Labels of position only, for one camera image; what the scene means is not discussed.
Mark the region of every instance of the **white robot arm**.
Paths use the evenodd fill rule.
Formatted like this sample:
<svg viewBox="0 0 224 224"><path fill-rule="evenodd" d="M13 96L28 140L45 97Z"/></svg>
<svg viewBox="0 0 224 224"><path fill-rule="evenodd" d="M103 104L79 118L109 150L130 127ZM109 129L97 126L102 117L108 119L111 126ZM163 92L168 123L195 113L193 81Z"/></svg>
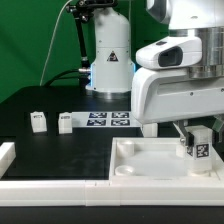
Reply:
<svg viewBox="0 0 224 224"><path fill-rule="evenodd" d="M90 72L87 94L106 98L129 98L135 64L130 59L129 21L113 10L117 0L78 0L67 10L75 18L80 42L82 67ZM82 23L94 19L96 59L90 65L87 58Z"/></svg>
<svg viewBox="0 0 224 224"><path fill-rule="evenodd" d="M170 35L137 52L133 115L153 123L222 114L224 1L148 1L149 12L163 7L156 2L166 4Z"/></svg>

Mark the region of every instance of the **black table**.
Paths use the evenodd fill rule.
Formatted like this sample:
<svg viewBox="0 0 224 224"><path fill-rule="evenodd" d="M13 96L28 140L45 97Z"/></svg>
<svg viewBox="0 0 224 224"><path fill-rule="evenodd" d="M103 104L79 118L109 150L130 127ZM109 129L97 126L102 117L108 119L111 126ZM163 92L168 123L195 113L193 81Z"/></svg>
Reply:
<svg viewBox="0 0 224 224"><path fill-rule="evenodd" d="M108 179L113 137L141 137L139 128L77 128L58 135L61 112L130 111L130 100L84 96L77 87L27 87L0 104L0 141L16 142L16 160L2 180ZM47 134L33 134L30 113L43 111ZM177 137L171 124L160 136ZM223 207L10 207L0 223L222 223Z"/></svg>

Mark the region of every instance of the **white robot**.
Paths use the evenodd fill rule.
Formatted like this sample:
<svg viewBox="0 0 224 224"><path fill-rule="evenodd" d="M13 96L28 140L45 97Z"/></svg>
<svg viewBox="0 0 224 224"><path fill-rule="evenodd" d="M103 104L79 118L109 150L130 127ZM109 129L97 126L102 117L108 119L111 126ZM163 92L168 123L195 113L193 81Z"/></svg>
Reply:
<svg viewBox="0 0 224 224"><path fill-rule="evenodd" d="M86 86L88 94L106 99L127 98L130 96L135 64L130 59L130 24L112 7L117 0L79 0L70 6L76 24L94 18L96 36L96 59L90 66L90 82ZM82 65L88 68L83 35L79 38Z"/></svg>
<svg viewBox="0 0 224 224"><path fill-rule="evenodd" d="M173 121L189 173L212 169L214 132L221 141L224 113L224 1L148 0L147 10L169 24L169 36L140 49L133 79L132 113L142 124ZM187 119L216 116L213 130Z"/></svg>

